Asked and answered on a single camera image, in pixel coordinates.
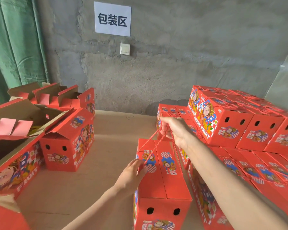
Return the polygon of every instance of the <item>cardboard sheet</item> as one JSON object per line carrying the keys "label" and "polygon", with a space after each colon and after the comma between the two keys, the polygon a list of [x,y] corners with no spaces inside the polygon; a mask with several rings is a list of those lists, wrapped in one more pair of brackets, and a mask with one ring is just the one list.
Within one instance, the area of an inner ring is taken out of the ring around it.
{"label": "cardboard sheet", "polygon": [[[148,139],[155,131],[155,116],[97,110],[95,142],[79,170],[71,173],[43,169],[17,199],[31,229],[61,230],[80,215],[114,185],[135,158],[138,138]],[[185,170],[184,179],[192,193]],[[132,229],[132,210],[130,196],[115,207],[104,230]],[[188,229],[203,229],[194,201],[182,227]]]}

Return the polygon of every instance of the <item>paper sign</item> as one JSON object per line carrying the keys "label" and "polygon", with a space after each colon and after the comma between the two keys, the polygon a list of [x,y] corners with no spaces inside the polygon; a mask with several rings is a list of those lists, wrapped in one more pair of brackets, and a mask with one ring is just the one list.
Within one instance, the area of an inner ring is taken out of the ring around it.
{"label": "paper sign", "polygon": [[94,2],[95,32],[130,37],[131,7]]}

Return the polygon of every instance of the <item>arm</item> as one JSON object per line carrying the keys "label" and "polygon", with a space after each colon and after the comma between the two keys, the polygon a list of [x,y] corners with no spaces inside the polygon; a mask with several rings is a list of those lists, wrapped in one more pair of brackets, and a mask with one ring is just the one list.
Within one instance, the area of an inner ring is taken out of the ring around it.
{"label": "arm", "polygon": [[142,178],[147,173],[146,168],[143,168],[139,173],[137,172],[143,162],[142,160],[132,160],[119,176],[115,185],[62,230],[101,229],[115,204],[133,194],[138,188]]}
{"label": "arm", "polygon": [[169,124],[177,146],[187,153],[235,230],[288,230],[288,217],[280,216],[278,208],[269,205],[265,197],[229,171],[205,144],[190,133],[183,119],[161,117],[161,121],[164,124],[161,134],[165,134]]}

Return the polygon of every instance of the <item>chinese characters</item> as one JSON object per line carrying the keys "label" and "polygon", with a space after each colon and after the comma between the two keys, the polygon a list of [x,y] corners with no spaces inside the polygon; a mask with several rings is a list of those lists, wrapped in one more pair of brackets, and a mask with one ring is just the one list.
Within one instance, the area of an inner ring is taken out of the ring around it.
{"label": "chinese characters", "polygon": [[127,24],[125,22],[127,17],[124,17],[124,16],[99,13],[98,18],[99,18],[99,23],[103,25],[109,24],[110,26],[127,27]]}

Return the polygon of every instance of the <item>hand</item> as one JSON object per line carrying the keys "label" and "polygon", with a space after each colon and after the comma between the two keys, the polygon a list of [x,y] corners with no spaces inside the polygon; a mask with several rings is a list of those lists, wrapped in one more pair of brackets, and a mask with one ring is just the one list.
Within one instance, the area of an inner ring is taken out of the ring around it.
{"label": "hand", "polygon": [[117,179],[113,188],[123,196],[129,196],[138,188],[142,178],[147,173],[147,168],[143,167],[138,172],[139,166],[143,165],[144,161],[139,159],[132,160],[127,167],[123,170]]}
{"label": "hand", "polygon": [[160,120],[162,122],[162,128],[160,130],[160,133],[162,135],[165,135],[166,133],[166,137],[171,139],[172,136],[170,131],[172,130],[175,144],[180,148],[185,148],[185,138],[188,134],[192,134],[192,130],[188,127],[183,118],[160,117]]}

